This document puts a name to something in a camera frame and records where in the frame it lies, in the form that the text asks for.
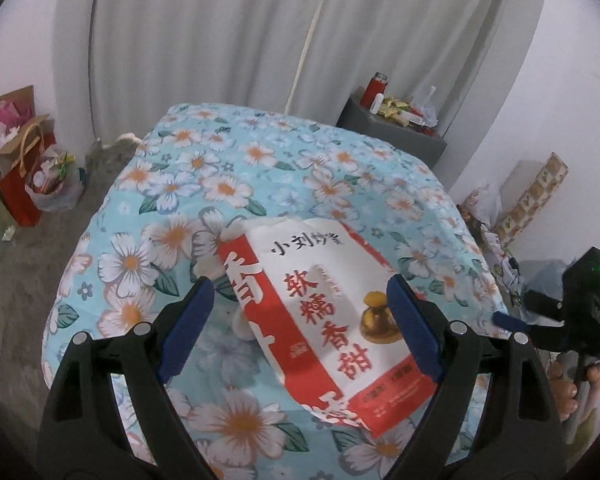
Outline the person right hand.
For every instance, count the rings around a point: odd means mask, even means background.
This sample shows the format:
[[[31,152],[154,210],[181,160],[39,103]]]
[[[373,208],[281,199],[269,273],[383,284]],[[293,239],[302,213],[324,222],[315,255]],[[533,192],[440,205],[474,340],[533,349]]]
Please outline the person right hand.
[[[550,362],[547,369],[547,377],[560,420],[564,422],[579,407],[579,402],[576,400],[578,388],[573,382],[564,377],[562,364],[558,361]],[[586,377],[590,385],[590,392],[588,393],[588,400],[584,404],[582,419],[588,418],[588,415],[596,408],[598,399],[600,398],[600,362],[592,364],[588,368]]]

